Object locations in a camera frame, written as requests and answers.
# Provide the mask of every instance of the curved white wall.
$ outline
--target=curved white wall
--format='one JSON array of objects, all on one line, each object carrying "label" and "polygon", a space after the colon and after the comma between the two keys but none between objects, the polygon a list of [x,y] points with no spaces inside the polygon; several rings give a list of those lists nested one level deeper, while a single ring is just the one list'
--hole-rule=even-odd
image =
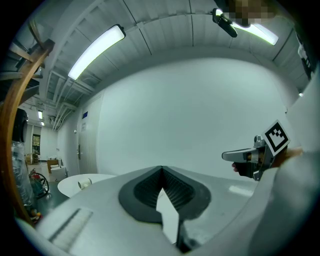
[{"label": "curved white wall", "polygon": [[98,172],[168,165],[248,180],[233,173],[222,152],[251,147],[275,119],[289,133],[289,146],[299,145],[278,92],[283,86],[269,69],[226,58],[177,61],[120,79],[104,91]]},{"label": "curved white wall", "polygon": [[69,176],[78,175],[78,157],[77,157],[77,130],[80,108],[77,109],[58,130],[57,155],[62,159],[62,164],[66,167]]}]

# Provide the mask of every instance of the blurred object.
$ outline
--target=blurred object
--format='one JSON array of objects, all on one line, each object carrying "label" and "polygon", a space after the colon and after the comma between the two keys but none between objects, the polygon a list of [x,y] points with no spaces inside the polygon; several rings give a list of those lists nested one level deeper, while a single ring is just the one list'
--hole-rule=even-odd
[{"label": "blurred object", "polygon": [[26,162],[26,164],[27,165],[32,165],[32,154],[27,154],[26,156],[25,156],[25,162]]},{"label": "blurred object", "polygon": [[12,167],[16,187],[20,193],[22,202],[27,211],[30,212],[36,206],[36,198],[28,177],[28,171],[24,158],[25,147],[21,142],[12,142]]},{"label": "blurred object", "polygon": [[27,112],[18,108],[16,111],[14,126],[12,132],[12,140],[15,142],[25,142],[28,125]]},{"label": "blurred object", "polygon": [[320,150],[320,66],[303,92],[303,97],[288,110],[287,119],[304,152]]},{"label": "blurred object", "polygon": [[92,184],[92,180],[90,178],[85,178],[78,181],[78,186],[81,190],[89,187]]},{"label": "blurred object", "polygon": [[38,28],[37,28],[37,25],[36,25],[36,22],[34,19],[29,20],[28,27],[29,27],[29,30],[30,30],[31,34],[33,35],[34,39],[36,40],[37,44],[40,45],[40,47],[42,49],[44,49],[45,46],[44,46],[44,43],[40,39],[40,33],[38,31]]},{"label": "blurred object", "polygon": [[49,183],[42,174],[35,171],[35,168],[30,172],[29,178],[36,199],[42,198],[48,194]]},{"label": "blurred object", "polygon": [[27,154],[25,156],[25,161],[28,166],[39,163],[39,156],[35,153]]},{"label": "blurred object", "polygon": [[303,153],[304,152],[301,147],[285,148],[276,156],[271,167],[272,168],[280,167],[288,159],[301,156]]},{"label": "blurred object", "polygon": [[31,217],[30,219],[32,220],[32,222],[34,224],[36,224],[40,219],[42,219],[43,215],[41,214],[41,212],[37,212],[36,209],[33,209],[31,211]]},{"label": "blurred object", "polygon": [[[6,53],[3,65],[1,66],[0,103],[3,103],[3,101],[5,100],[11,84],[15,81],[23,79],[25,73],[23,72],[22,67],[23,65],[26,65],[28,61],[35,61],[32,55],[37,50],[37,48],[38,45],[35,44],[31,48],[27,49],[16,38],[13,40]],[[34,73],[32,75],[32,78],[27,82],[27,86],[23,92],[20,104],[39,93],[40,82],[36,79],[40,79],[42,78],[42,76]]]},{"label": "blurred object", "polygon": [[54,178],[55,182],[60,182],[67,177],[67,170],[65,166],[51,166],[51,177]]}]

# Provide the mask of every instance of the white wall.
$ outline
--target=white wall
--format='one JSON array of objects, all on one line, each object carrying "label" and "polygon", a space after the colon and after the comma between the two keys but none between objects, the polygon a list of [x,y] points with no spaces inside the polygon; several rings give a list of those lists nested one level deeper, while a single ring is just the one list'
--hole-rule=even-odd
[{"label": "white wall", "polygon": [[69,176],[78,175],[77,129],[80,108],[73,113],[57,132],[58,156],[62,159]]},{"label": "white wall", "polygon": [[43,126],[40,134],[40,160],[47,160],[57,156],[57,136],[58,133],[52,128]]},{"label": "white wall", "polygon": [[33,134],[40,135],[41,136],[41,127],[39,126],[33,126]]},{"label": "white wall", "polygon": [[99,173],[120,175],[171,165],[248,180],[233,173],[231,162],[223,161],[221,154],[251,147],[254,135],[275,119],[287,129],[289,146],[300,145],[285,116],[297,89],[272,62],[241,50],[162,52],[109,76],[97,86],[96,92],[101,90]]},{"label": "white wall", "polygon": [[288,111],[287,117],[294,127],[296,137],[304,152],[320,150],[320,68],[315,71],[312,80]]}]

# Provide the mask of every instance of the ceiling pipe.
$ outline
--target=ceiling pipe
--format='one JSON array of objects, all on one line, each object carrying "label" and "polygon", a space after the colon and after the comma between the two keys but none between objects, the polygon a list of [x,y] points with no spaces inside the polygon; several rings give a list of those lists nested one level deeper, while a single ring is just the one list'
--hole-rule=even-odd
[{"label": "ceiling pipe", "polygon": [[80,100],[80,98],[83,96],[83,94],[81,94],[76,100],[75,100],[75,102],[73,103],[73,104],[77,104],[77,102],[78,102],[78,100]]},{"label": "ceiling pipe", "polygon": [[68,98],[68,96],[69,96],[69,93],[70,93],[70,91],[71,91],[72,87],[74,86],[74,84],[75,84],[75,82],[73,82],[73,83],[71,84],[71,86],[70,86],[70,88],[69,88],[68,92],[66,93],[66,95],[65,95],[65,97],[64,97],[64,100],[65,100],[65,101],[67,100],[67,98]]},{"label": "ceiling pipe", "polygon": [[53,130],[54,130],[54,131],[56,130],[57,125],[59,124],[59,122],[60,122],[61,118],[64,116],[64,114],[66,113],[66,111],[67,111],[67,110],[68,110],[68,108],[67,108],[67,107],[65,107],[65,108],[64,108],[64,110],[62,111],[62,113],[61,113],[61,115],[60,115],[60,117],[59,117],[59,119],[58,119],[57,123],[56,123],[56,120],[57,120],[58,116],[56,116],[55,121],[54,121],[54,126],[53,126]]},{"label": "ceiling pipe", "polygon": [[54,95],[53,95],[53,102],[55,103],[57,101],[58,93],[60,91],[60,87],[63,84],[65,80],[61,77],[59,77],[58,82],[56,83]]},{"label": "ceiling pipe", "polygon": [[47,94],[48,94],[48,90],[49,90],[49,83],[50,83],[50,80],[51,80],[51,72],[49,73],[49,78],[48,80],[46,81],[46,87],[45,87],[45,92],[44,92],[44,98],[46,99],[47,98]]},{"label": "ceiling pipe", "polygon": [[69,97],[71,97],[71,95],[75,92],[76,90],[73,90],[70,94],[68,94],[65,98],[64,98],[64,100],[66,101]]},{"label": "ceiling pipe", "polygon": [[[68,77],[68,78],[64,77],[62,74],[59,74],[58,72],[56,72],[56,71],[54,71],[54,70],[52,70],[51,73],[54,74],[54,75],[56,75],[56,76],[58,76],[58,77],[60,77],[61,79],[64,79],[64,80],[71,79],[70,77]],[[89,84],[86,84],[85,82],[83,82],[83,81],[81,81],[81,80],[79,80],[79,79],[73,80],[73,81],[75,81],[75,83],[76,83],[77,85],[80,85],[80,86],[79,86],[80,88],[86,89],[86,90],[89,91],[89,92],[93,92],[93,91],[95,90],[92,86],[90,86]]]},{"label": "ceiling pipe", "polygon": [[58,131],[59,131],[59,129],[61,128],[62,124],[64,123],[66,117],[67,117],[68,115],[70,115],[71,113],[73,113],[73,112],[74,112],[74,111],[70,110],[70,111],[64,116],[64,118],[63,118],[62,121],[61,121],[61,124],[59,125],[59,128],[57,129]]},{"label": "ceiling pipe", "polygon": [[77,90],[78,92],[80,92],[82,94],[86,94],[86,95],[90,95],[92,93],[92,91],[81,87],[76,81],[74,82],[74,89]]},{"label": "ceiling pipe", "polygon": [[58,113],[57,113],[57,115],[56,115],[56,118],[55,118],[55,120],[54,120],[54,124],[53,124],[52,130],[55,130],[55,127],[56,127],[57,121],[58,121],[58,116],[60,116],[60,118],[59,118],[59,120],[60,120],[60,119],[61,119],[61,116],[64,115],[64,113],[66,112],[67,109],[70,109],[70,110],[75,111],[75,110],[77,109],[77,107],[74,106],[74,105],[72,105],[72,104],[70,104],[70,103],[63,102],[63,103],[61,104],[60,109],[59,109],[59,111],[58,111]]},{"label": "ceiling pipe", "polygon": [[65,115],[63,116],[63,118],[61,119],[61,121],[59,121],[59,122],[56,124],[55,129],[54,129],[55,131],[59,131],[59,129],[60,129],[60,127],[62,126],[62,123],[63,123],[63,121],[64,121],[64,119],[65,119],[65,116],[67,116],[70,112],[71,112],[71,110],[68,110],[68,111],[65,112]]},{"label": "ceiling pipe", "polygon": [[70,83],[70,81],[71,81],[71,78],[68,78],[68,79],[65,81],[65,83],[64,83],[64,85],[63,85],[63,87],[62,87],[62,90],[61,90],[61,92],[60,92],[60,95],[59,95],[59,97],[58,97],[58,100],[57,100],[57,102],[56,102],[56,105],[55,105],[56,108],[58,107],[59,102],[60,102],[60,99],[61,99],[61,96],[62,96],[62,94],[64,93],[64,91],[65,91],[65,89],[66,89],[66,86],[68,85],[68,83]]}]

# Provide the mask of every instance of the white table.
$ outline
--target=white table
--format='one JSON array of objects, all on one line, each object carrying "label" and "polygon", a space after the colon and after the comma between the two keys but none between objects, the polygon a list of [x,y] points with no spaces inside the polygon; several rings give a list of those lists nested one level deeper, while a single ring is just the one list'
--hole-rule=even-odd
[{"label": "white table", "polygon": [[81,191],[78,181],[81,181],[83,179],[91,179],[92,184],[103,181],[106,179],[110,179],[115,177],[115,175],[108,175],[108,174],[98,174],[98,173],[88,173],[88,174],[79,174],[79,175],[74,175],[70,176],[68,178],[65,178],[61,180],[58,183],[58,190],[67,196],[68,198],[73,197],[75,194]]}]

